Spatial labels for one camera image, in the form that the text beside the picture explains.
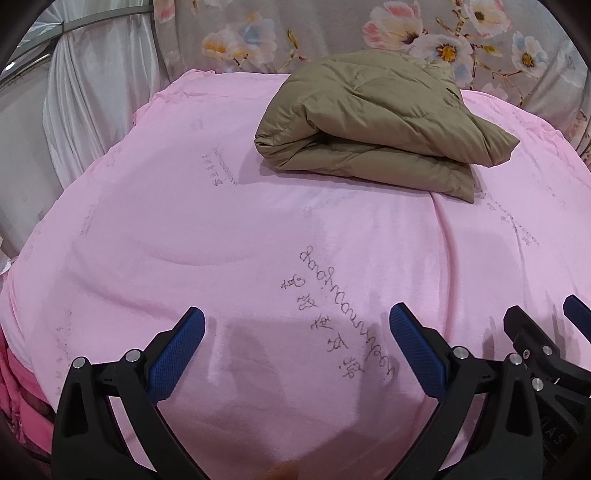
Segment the sheer white curtain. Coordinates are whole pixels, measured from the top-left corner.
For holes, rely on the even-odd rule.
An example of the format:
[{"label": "sheer white curtain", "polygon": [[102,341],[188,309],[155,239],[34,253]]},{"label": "sheer white curtain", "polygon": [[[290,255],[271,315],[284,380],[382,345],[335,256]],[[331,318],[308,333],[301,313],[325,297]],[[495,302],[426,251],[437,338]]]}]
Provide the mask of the sheer white curtain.
[{"label": "sheer white curtain", "polygon": [[[144,5],[140,0],[57,0],[45,22]],[[133,125],[133,114],[166,87],[149,15],[101,22],[62,36],[43,107],[43,128],[57,177],[66,188]]]}]

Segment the pink bed skirt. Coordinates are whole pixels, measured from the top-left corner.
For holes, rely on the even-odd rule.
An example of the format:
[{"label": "pink bed skirt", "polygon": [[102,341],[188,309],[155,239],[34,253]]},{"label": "pink bed skirt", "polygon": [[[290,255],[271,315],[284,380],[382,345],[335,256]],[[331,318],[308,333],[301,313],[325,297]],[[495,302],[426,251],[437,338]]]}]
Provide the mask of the pink bed skirt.
[{"label": "pink bed skirt", "polygon": [[53,424],[44,409],[50,410],[35,375],[12,354],[0,329],[0,410],[22,445],[51,453]]}]

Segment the folded blanket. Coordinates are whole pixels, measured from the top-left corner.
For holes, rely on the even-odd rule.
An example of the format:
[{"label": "folded blanket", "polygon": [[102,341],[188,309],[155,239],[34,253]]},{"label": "folded blanket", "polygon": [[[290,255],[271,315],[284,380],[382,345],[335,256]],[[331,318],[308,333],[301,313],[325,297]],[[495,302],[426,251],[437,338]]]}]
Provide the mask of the folded blanket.
[{"label": "folded blanket", "polygon": [[472,114],[445,62],[366,50],[302,67],[258,127],[279,170],[308,170],[474,202],[470,164],[503,163],[519,140]]}]

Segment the dark pink fabric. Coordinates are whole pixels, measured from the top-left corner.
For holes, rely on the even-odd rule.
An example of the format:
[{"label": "dark pink fabric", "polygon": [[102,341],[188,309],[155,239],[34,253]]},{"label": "dark pink fabric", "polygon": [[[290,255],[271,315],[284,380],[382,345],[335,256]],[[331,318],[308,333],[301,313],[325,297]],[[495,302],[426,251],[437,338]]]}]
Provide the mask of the dark pink fabric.
[{"label": "dark pink fabric", "polygon": [[12,354],[0,329],[0,409],[20,443],[24,445],[29,439],[51,453],[53,425],[23,399],[22,388],[47,403],[35,375]]}]

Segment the floral curtain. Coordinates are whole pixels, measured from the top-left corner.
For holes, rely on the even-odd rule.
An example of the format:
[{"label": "floral curtain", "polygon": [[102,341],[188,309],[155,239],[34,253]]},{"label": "floral curtain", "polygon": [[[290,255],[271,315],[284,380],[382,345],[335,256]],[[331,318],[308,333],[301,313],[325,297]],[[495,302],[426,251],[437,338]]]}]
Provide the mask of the floral curtain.
[{"label": "floral curtain", "polygon": [[591,166],[589,71],[538,0],[154,0],[154,11],[172,79],[189,69],[288,73],[364,48],[440,59],[460,88],[546,119]]}]

